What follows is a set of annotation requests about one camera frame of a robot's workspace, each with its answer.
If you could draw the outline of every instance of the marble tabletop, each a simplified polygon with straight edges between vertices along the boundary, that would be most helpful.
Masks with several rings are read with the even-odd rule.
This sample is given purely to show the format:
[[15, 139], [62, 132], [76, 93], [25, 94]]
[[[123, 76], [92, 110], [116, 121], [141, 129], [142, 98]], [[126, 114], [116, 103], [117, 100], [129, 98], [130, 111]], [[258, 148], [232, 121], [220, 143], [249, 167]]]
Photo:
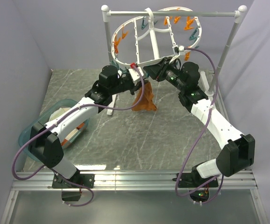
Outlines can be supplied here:
[[[99, 72], [54, 70], [42, 112], [62, 99], [79, 101], [98, 79]], [[103, 110], [90, 118], [87, 129], [64, 150], [65, 156], [80, 169], [180, 169], [203, 124], [181, 105], [175, 87], [166, 81], [150, 81], [156, 112], [114, 111], [108, 116]], [[115, 107], [130, 106], [134, 99], [129, 92], [120, 93]], [[186, 168], [216, 158], [219, 152], [217, 141], [207, 131]], [[40, 165], [27, 158], [24, 171], [34, 171]]]

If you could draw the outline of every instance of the wall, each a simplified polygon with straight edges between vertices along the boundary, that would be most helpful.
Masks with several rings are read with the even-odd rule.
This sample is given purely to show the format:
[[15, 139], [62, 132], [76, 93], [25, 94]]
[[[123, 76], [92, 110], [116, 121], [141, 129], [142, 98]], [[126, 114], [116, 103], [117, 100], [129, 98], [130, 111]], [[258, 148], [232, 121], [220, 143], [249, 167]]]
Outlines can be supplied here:
[[230, 120], [256, 140], [253, 171], [270, 220], [270, 1], [255, 0], [220, 74]]
[[[105, 29], [100, 10], [104, 4], [109, 5], [114, 11], [142, 11], [147, 7], [158, 10], [171, 6], [184, 6], [195, 11], [235, 11], [242, 4], [249, 7], [253, 0], [14, 0], [14, 2], [48, 65], [55, 69], [79, 69], [101, 68], [108, 63]], [[112, 18], [111, 32], [128, 19], [130, 17]], [[199, 48], [206, 51], [217, 65], [234, 19], [232, 17], [202, 17], [200, 22], [203, 34]], [[182, 23], [178, 23], [180, 27], [176, 29], [178, 34], [175, 38], [179, 40], [177, 43], [189, 46], [191, 42], [186, 40], [192, 31], [187, 31], [183, 37], [185, 19]], [[162, 52], [163, 56], [172, 53], [171, 42], [165, 42], [166, 40], [168, 39], [158, 38], [159, 45], [162, 46], [160, 50], [163, 49], [160, 53]], [[126, 62], [135, 61], [133, 53], [135, 41], [125, 39], [123, 42], [125, 46], [120, 46], [120, 51], [121, 48], [125, 49], [122, 57]], [[149, 39], [139, 44], [140, 52], [146, 57], [151, 55], [150, 46]], [[192, 52], [191, 60], [198, 63], [201, 68], [211, 68], [207, 59], [198, 52]]]
[[50, 70], [11, 0], [0, 0], [0, 219], [21, 131], [39, 115]]

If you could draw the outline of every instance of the robotic arm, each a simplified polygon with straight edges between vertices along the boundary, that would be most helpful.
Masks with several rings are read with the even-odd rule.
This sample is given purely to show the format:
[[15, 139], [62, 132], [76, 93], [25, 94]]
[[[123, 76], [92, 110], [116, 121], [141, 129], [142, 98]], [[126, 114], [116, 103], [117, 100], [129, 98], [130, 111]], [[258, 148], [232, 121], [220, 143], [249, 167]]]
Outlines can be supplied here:
[[[177, 69], [170, 61], [171, 58], [164, 58], [157, 64], [143, 67], [143, 70], [152, 79], [158, 82], [166, 80], [178, 88], [181, 104], [206, 124], [208, 111], [212, 106], [207, 95], [198, 87], [200, 78], [198, 65], [186, 62], [181, 69]], [[112, 102], [112, 95], [120, 92], [130, 91], [134, 94], [141, 87], [140, 82], [135, 85], [134, 81], [138, 81], [138, 76], [133, 69], [120, 76], [114, 66], [105, 66], [93, 87], [73, 108], [45, 125], [40, 123], [33, 125], [30, 138], [53, 125], [54, 127], [29, 145], [30, 152], [45, 166], [55, 170], [70, 182], [82, 185], [80, 171], [64, 157], [61, 142], [84, 120], [103, 110], [94, 105], [107, 106]], [[192, 168], [192, 182], [195, 187], [203, 183], [205, 178], [214, 175], [231, 176], [251, 166], [254, 161], [254, 138], [250, 134], [243, 135], [235, 129], [216, 108], [212, 108], [207, 128], [218, 141], [222, 151], [216, 159], [205, 161]]]

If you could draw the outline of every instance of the brown cloth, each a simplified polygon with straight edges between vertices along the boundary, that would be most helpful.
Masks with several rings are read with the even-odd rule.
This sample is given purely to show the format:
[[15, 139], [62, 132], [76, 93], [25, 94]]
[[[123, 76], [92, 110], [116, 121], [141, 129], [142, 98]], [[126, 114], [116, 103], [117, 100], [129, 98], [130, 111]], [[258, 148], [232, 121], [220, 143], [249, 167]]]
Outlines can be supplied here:
[[[141, 93], [142, 93], [142, 88], [139, 89], [139, 93], [137, 94], [133, 105], [139, 100]], [[152, 92], [152, 86], [150, 82], [148, 82], [144, 85], [144, 96], [142, 100], [137, 106], [132, 108], [132, 111], [140, 111], [140, 110], [156, 111], [157, 107], [153, 103], [153, 97], [154, 97], [154, 94]]]

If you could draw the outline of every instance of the cable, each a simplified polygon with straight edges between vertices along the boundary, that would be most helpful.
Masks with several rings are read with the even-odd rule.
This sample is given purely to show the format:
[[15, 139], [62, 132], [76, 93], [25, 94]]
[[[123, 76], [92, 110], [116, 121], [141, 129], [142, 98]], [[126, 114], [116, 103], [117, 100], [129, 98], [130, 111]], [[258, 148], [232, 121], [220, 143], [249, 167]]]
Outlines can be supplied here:
[[[45, 133], [47, 133], [48, 131], [50, 131], [51, 129], [53, 129], [56, 125], [58, 125], [59, 123], [61, 123], [62, 121], [64, 121], [68, 116], [70, 116], [72, 113], [74, 113], [75, 111], [78, 111], [80, 110], [81, 108], [83, 107], [87, 107], [87, 106], [97, 106], [97, 107], [101, 107], [101, 108], [104, 108], [104, 109], [111, 109], [111, 110], [117, 110], [117, 111], [126, 111], [126, 110], [129, 110], [129, 109], [132, 109], [133, 107], [137, 106], [140, 101], [142, 100], [143, 96], [144, 96], [144, 80], [143, 80], [143, 77], [142, 77], [142, 74], [141, 72], [138, 70], [138, 68], [136, 66], [131, 66], [133, 69], [136, 70], [136, 72], [138, 73], [139, 75], [139, 78], [140, 78], [140, 81], [141, 81], [141, 84], [142, 84], [142, 92], [141, 92], [141, 95], [139, 97], [139, 100], [132, 106], [130, 107], [127, 107], [127, 108], [114, 108], [114, 107], [108, 107], [108, 106], [104, 106], [104, 105], [98, 105], [98, 104], [84, 104], [84, 105], [81, 105], [80, 107], [76, 107], [74, 109], [72, 109], [71, 111], [69, 111], [67, 114], [65, 114], [62, 118], [60, 118], [56, 124], [53, 124], [52, 126], [48, 127], [46, 130], [40, 132], [39, 134], [37, 134], [36, 136], [34, 136], [33, 138], [31, 138], [29, 141], [27, 141], [20, 149], [19, 151], [15, 154], [14, 156], [14, 160], [13, 160], [13, 164], [12, 164], [12, 174], [14, 176], [15, 179], [19, 180], [19, 181], [24, 181], [24, 180], [28, 180], [30, 179], [31, 177], [33, 177], [35, 174], [37, 174], [43, 167], [45, 167], [44, 165], [42, 165], [39, 169], [37, 169], [33, 174], [31, 174], [30, 176], [27, 176], [27, 177], [19, 177], [16, 172], [15, 172], [15, 164], [16, 164], [16, 161], [19, 157], [19, 155], [21, 154], [21, 152], [24, 150], [25, 147], [27, 147], [31, 142], [33, 142], [34, 140], [36, 140], [37, 138], [39, 138], [40, 136], [44, 135]], [[85, 204], [82, 204], [82, 205], [71, 205], [73, 207], [80, 207], [80, 206], [83, 206], [83, 205], [87, 205], [88, 203], [90, 203], [93, 199], [93, 196], [94, 196], [94, 193], [93, 191], [88, 188], [88, 187], [85, 187], [85, 186], [82, 186], [82, 185], [79, 185], [79, 184], [76, 184], [76, 183], [73, 183], [73, 182], [70, 182], [68, 181], [67, 179], [65, 179], [63, 176], [61, 176], [63, 178], [64, 181], [66, 181], [67, 183], [69, 184], [72, 184], [72, 185], [75, 185], [77, 187], [81, 187], [81, 188], [85, 188], [87, 190], [89, 190], [92, 194], [92, 197], [91, 199], [86, 202]]]
[[[185, 50], [193, 50], [193, 51], [198, 51], [198, 52], [202, 53], [203, 55], [205, 55], [205, 56], [209, 59], [209, 61], [210, 61], [210, 63], [211, 63], [211, 66], [213, 67], [213, 70], [214, 70], [214, 77], [213, 77], [213, 78], [214, 78], [215, 81], [216, 81], [216, 88], [215, 88], [215, 93], [214, 93], [214, 95], [213, 95], [213, 100], [211, 101], [211, 104], [210, 104], [210, 105], [212, 106], [212, 105], [215, 103], [216, 98], [217, 98], [217, 95], [218, 95], [218, 76], [217, 76], [217, 73], [216, 73], [215, 65], [214, 65], [213, 61], [211, 60], [210, 56], [209, 56], [206, 52], [204, 52], [204, 51], [202, 51], [202, 50], [200, 50], [200, 49], [193, 49], [193, 48], [192, 48], [192, 49], [191, 49], [191, 48], [185, 48]], [[189, 194], [192, 194], [192, 193], [194, 193], [195, 191], [197, 191], [199, 188], [205, 186], [207, 183], [211, 182], [212, 180], [214, 180], [215, 178], [218, 177], [218, 176], [214, 176], [214, 177], [211, 178], [209, 181], [204, 182], [202, 185], [198, 186], [198, 187], [195, 188], [194, 190], [189, 191], [189, 192], [187, 192], [187, 193], [185, 193], [185, 194], [180, 194], [180, 193], [178, 192], [178, 184], [179, 184], [179, 181], [180, 181], [180, 179], [181, 179], [182, 173], [183, 173], [183, 171], [184, 171], [184, 169], [185, 169], [185, 166], [186, 166], [186, 164], [187, 164], [187, 162], [188, 162], [188, 160], [189, 160], [189, 157], [190, 157], [191, 153], [193, 152], [195, 146], [197, 145], [197, 143], [198, 143], [199, 140], [201, 139], [202, 135], [206, 132], [206, 129], [207, 129], [207, 127], [208, 127], [208, 125], [209, 125], [209, 123], [210, 123], [210, 120], [211, 120], [211, 115], [212, 115], [212, 108], [210, 107], [210, 109], [209, 109], [209, 114], [208, 114], [208, 119], [207, 119], [207, 121], [206, 121], [206, 124], [205, 124], [204, 128], [201, 130], [201, 132], [200, 132], [199, 136], [197, 137], [197, 139], [195, 140], [194, 144], [193, 144], [192, 147], [190, 148], [190, 150], [189, 150], [189, 152], [188, 152], [188, 154], [187, 154], [187, 156], [186, 156], [186, 158], [185, 158], [185, 161], [183, 162], [183, 165], [182, 165], [182, 167], [181, 167], [181, 170], [180, 170], [180, 172], [179, 172], [179, 174], [178, 174], [177, 181], [176, 181], [176, 185], [175, 185], [175, 192], [176, 192], [177, 196], [184, 197], [184, 196], [187, 196], [187, 195], [189, 195]], [[222, 184], [223, 184], [223, 178], [224, 178], [224, 176], [222, 175], [221, 182], [220, 182], [220, 186], [219, 186], [219, 188], [218, 188], [216, 194], [215, 194], [209, 201], [213, 200], [213, 199], [218, 195], [219, 191], [221, 190]]]

